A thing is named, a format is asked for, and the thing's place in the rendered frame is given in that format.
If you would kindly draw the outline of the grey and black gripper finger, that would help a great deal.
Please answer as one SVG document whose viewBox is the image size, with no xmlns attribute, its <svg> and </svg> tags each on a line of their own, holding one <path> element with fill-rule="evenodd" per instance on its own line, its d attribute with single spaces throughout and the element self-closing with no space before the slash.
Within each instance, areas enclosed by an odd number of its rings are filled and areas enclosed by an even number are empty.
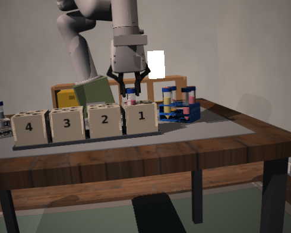
<svg viewBox="0 0 291 233">
<path fill-rule="evenodd" d="M 118 74 L 118 77 L 114 74 L 112 74 L 112 64 L 110 65 L 106 75 L 115 79 L 118 83 L 119 83 L 119 87 L 120 87 L 120 94 L 122 95 L 122 97 L 126 97 L 126 93 L 125 93 L 125 84 L 123 82 L 123 78 L 124 78 L 124 74 Z M 119 77 L 120 75 L 120 77 Z"/>
<path fill-rule="evenodd" d="M 146 69 L 143 73 L 141 73 L 141 75 L 140 75 L 140 72 L 135 73 L 135 79 L 136 79 L 136 81 L 135 81 L 135 88 L 136 88 L 135 95 L 136 96 L 139 96 L 139 93 L 141 93 L 141 86 L 140 86 L 141 81 L 143 80 L 143 78 L 145 76 L 147 76 L 150 73 L 151 73 L 151 69 L 149 68 L 147 63 L 146 63 Z"/>
</svg>

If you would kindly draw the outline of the beige bucket adapter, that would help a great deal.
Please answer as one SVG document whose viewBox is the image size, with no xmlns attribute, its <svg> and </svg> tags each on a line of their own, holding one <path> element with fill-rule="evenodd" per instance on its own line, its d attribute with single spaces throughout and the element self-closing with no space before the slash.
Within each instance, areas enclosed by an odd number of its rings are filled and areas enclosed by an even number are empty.
<svg viewBox="0 0 291 233">
<path fill-rule="evenodd" d="M 127 135 L 158 131 L 157 103 L 152 100 L 138 100 L 136 105 L 122 104 L 122 119 Z"/>
<path fill-rule="evenodd" d="M 49 119 L 53 143 L 85 140 L 84 117 L 83 106 L 52 109 L 49 113 Z"/>
<path fill-rule="evenodd" d="M 52 136 L 48 109 L 18 112 L 11 123 L 16 147 L 46 144 Z"/>
<path fill-rule="evenodd" d="M 122 136 L 121 109 L 118 103 L 87 105 L 91 138 Z"/>
</svg>

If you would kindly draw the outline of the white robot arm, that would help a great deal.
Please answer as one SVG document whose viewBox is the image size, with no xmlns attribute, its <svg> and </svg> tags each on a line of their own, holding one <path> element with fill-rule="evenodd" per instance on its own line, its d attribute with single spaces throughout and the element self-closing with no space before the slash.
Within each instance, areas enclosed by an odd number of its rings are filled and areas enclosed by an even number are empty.
<svg viewBox="0 0 291 233">
<path fill-rule="evenodd" d="M 79 9 L 62 14 L 56 22 L 77 78 L 76 86 L 102 77 L 97 75 L 87 41 L 79 34 L 95 28 L 96 20 L 112 21 L 113 46 L 148 45 L 147 35 L 138 27 L 137 0 L 56 1 L 61 11 Z"/>
</svg>

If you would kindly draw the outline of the blue tube rack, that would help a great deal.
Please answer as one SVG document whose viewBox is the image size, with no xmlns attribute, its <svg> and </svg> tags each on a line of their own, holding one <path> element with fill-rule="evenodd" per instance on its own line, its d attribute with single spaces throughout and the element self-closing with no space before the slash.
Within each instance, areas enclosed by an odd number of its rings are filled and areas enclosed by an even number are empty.
<svg viewBox="0 0 291 233">
<path fill-rule="evenodd" d="M 188 107 L 189 114 L 183 114 L 183 109 L 177 109 L 176 111 L 172 111 L 171 113 L 164 113 L 163 112 L 164 106 Z M 171 116 L 169 119 L 167 119 L 165 115 L 171 115 Z M 186 120 L 185 116 L 189 117 L 189 120 Z M 160 121 L 192 123 L 201 118 L 200 102 L 196 102 L 188 106 L 183 106 L 182 102 L 171 103 L 171 105 L 160 104 L 159 118 L 160 118 Z"/>
</svg>

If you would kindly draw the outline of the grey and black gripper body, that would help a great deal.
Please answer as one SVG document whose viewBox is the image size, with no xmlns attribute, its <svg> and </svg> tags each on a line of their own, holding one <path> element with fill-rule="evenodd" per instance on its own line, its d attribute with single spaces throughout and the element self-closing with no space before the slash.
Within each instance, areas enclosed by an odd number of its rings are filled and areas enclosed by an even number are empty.
<svg viewBox="0 0 291 233">
<path fill-rule="evenodd" d="M 110 63 L 112 64 L 112 72 L 117 74 L 142 72 L 146 69 L 144 46 L 113 47 L 113 40 L 111 40 Z"/>
</svg>

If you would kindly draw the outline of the beige tube rack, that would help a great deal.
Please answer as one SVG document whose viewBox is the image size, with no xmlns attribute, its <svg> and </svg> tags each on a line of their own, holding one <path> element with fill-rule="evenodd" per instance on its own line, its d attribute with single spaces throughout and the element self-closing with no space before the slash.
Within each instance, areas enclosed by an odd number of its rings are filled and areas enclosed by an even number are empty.
<svg viewBox="0 0 291 233">
<path fill-rule="evenodd" d="M 3 120 L 3 121 L 2 121 Z M 6 138 L 6 137 L 11 137 L 13 136 L 12 134 L 12 126 L 11 126 L 11 120 L 7 117 L 0 119 L 0 122 L 5 122 L 6 121 L 6 127 L 0 127 L 0 138 Z"/>
</svg>

